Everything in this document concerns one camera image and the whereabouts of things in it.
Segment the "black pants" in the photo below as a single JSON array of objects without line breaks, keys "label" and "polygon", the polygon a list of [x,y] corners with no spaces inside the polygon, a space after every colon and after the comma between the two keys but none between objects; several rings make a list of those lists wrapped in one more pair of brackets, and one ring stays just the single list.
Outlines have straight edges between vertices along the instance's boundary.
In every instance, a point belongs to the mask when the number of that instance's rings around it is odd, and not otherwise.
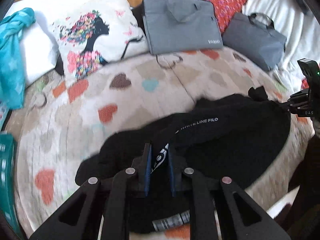
[{"label": "black pants", "polygon": [[115,176],[150,144],[148,195],[130,204],[129,225],[135,233],[165,231],[189,222],[187,195],[178,188],[180,170],[190,167],[212,179],[229,176],[246,189],[284,148],[290,126],[290,113],[268,100],[263,87],[251,88],[248,96],[201,98],[191,111],[108,137],[99,153],[80,164],[75,182]]}]

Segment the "dark grey laptop bag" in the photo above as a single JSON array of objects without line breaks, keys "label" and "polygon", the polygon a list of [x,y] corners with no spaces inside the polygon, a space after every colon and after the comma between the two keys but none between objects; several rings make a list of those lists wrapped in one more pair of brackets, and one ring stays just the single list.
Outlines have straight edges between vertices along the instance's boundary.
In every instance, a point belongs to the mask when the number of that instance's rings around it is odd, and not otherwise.
[{"label": "dark grey laptop bag", "polygon": [[237,12],[222,35],[223,44],[270,72],[280,63],[287,38],[276,31],[274,21],[265,14]]}]

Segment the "heart-patterned quilt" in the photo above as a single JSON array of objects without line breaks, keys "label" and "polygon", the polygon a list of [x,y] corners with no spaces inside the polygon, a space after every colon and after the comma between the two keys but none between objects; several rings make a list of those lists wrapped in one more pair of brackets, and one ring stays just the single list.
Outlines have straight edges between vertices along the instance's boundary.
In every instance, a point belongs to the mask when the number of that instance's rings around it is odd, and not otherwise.
[{"label": "heart-patterned quilt", "polygon": [[188,111],[200,97],[247,94],[260,86],[271,100],[289,97],[230,48],[139,55],[72,86],[49,72],[28,88],[24,108],[14,111],[6,126],[18,144],[14,190],[23,231],[31,236],[76,191],[80,163],[113,133]]}]

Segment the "light grey IPASON laptop bag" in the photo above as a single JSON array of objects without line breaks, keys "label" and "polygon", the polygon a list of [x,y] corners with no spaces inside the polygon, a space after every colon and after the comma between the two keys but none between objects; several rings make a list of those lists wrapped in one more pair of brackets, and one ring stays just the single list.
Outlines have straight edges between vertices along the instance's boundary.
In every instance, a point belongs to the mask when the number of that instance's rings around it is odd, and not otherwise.
[{"label": "light grey IPASON laptop bag", "polygon": [[206,0],[143,0],[142,19],[152,55],[223,47],[214,6]]}]

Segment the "plain white pillow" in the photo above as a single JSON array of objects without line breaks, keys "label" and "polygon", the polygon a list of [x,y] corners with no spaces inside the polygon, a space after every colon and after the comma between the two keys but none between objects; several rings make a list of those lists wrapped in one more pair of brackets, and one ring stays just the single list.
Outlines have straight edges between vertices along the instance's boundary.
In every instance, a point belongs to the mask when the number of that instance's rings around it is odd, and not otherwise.
[{"label": "plain white pillow", "polygon": [[23,31],[20,40],[27,87],[55,68],[58,47],[52,24],[69,12],[75,12],[80,4],[81,0],[21,0],[9,8],[7,16],[24,8],[31,8],[35,13],[36,22]]}]

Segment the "teal star scarf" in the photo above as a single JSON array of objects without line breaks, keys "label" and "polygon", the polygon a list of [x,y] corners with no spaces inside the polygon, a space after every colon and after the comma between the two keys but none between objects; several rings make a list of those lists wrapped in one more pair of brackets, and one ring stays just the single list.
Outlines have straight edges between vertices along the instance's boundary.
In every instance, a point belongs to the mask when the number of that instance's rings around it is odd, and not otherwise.
[{"label": "teal star scarf", "polygon": [[1,102],[9,109],[24,104],[25,74],[20,51],[23,29],[35,23],[35,13],[24,8],[1,21]]}]

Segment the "white pillow with girl print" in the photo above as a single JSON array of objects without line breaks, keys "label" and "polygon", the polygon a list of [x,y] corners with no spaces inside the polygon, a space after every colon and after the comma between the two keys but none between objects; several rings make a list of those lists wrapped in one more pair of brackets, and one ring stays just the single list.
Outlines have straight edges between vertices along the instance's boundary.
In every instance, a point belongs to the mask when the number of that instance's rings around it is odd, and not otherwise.
[{"label": "white pillow with girl print", "polygon": [[146,37],[127,0],[42,0],[68,84],[109,63],[146,53]]}]

